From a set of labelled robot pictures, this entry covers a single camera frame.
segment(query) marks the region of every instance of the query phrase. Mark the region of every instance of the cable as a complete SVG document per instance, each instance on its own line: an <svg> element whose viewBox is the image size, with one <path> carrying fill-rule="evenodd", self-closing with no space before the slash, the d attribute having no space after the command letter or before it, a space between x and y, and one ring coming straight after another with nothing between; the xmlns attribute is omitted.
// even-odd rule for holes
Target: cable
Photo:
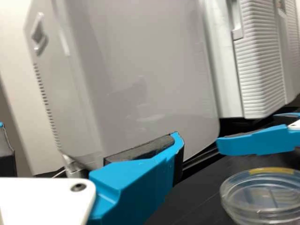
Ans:
<svg viewBox="0 0 300 225"><path fill-rule="evenodd" d="M8 139L8 134L6 132L6 129L5 129L5 126L2 127L3 131L4 131L4 136L5 136L5 139L7 141L7 144L8 144L8 147L11 149L11 151L14 153L15 150L13 149L13 147L11 147L11 144L9 142L9 139Z"/></svg>
<svg viewBox="0 0 300 225"><path fill-rule="evenodd" d="M63 172L65 172L66 171L66 169L64 169L64 170L62 170L62 171L60 171L59 173L57 173L57 174L55 174L53 177L51 177L51 178L56 178L56 177L58 177L59 175L61 175Z"/></svg>

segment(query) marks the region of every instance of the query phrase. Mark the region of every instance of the ventilation slot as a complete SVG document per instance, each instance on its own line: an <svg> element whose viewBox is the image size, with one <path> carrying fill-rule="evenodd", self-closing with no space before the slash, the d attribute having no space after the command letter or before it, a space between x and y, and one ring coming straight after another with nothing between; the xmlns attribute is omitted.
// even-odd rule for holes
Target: ventilation slot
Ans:
<svg viewBox="0 0 300 225"><path fill-rule="evenodd" d="M234 50L244 116L262 118L285 105L274 2L239 2L244 37L234 41Z"/></svg>
<svg viewBox="0 0 300 225"><path fill-rule="evenodd" d="M48 119L49 119L51 130L52 130L52 134L53 134L53 137L54 137L54 140L55 140L55 143L56 143L56 147L57 147L58 150L61 150L62 147L61 147L59 134L57 132L57 129L56 129L56 126L55 126L55 123L54 123L54 119L53 119L51 109L49 108L49 101L48 101L47 95L45 93L44 84L43 84L42 77L41 77L40 71L38 69L37 63L33 63L33 69L34 69L34 72L36 73L38 87L40 89L44 105L46 107L46 112L47 112L47 115L48 115Z"/></svg>

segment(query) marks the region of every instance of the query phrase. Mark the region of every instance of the white machine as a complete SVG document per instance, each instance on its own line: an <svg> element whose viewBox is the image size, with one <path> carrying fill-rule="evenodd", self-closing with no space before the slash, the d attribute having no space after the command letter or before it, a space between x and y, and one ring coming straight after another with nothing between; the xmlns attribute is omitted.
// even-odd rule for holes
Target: white machine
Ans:
<svg viewBox="0 0 300 225"><path fill-rule="evenodd" d="M25 34L58 149L88 169L178 131L219 132L198 0L34 0Z"/></svg>
<svg viewBox="0 0 300 225"><path fill-rule="evenodd" d="M300 93L295 0L203 0L221 118L264 118Z"/></svg>

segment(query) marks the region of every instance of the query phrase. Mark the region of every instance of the white wall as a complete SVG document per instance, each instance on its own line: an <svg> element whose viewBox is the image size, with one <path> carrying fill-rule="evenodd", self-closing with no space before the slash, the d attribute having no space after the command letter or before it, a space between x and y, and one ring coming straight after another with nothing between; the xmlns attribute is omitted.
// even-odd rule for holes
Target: white wall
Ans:
<svg viewBox="0 0 300 225"><path fill-rule="evenodd" d="M33 175L57 170L62 159L23 34L30 0L0 0L0 5L0 79L26 158Z"/></svg>

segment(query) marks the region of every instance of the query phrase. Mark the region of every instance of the blue clamp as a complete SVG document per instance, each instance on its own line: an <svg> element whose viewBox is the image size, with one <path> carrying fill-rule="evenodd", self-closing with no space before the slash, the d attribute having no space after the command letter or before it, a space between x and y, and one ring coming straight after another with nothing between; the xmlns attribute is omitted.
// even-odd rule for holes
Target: blue clamp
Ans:
<svg viewBox="0 0 300 225"><path fill-rule="evenodd" d="M97 197L88 224L143 224L173 187L175 156L184 147L177 132L174 144L148 159L114 162L90 172Z"/></svg>
<svg viewBox="0 0 300 225"><path fill-rule="evenodd" d="M276 116L294 116L300 119L300 113L284 113ZM300 146L300 130L291 130L287 125L278 125L246 133L217 139L221 154L228 156L267 155L293 151Z"/></svg>

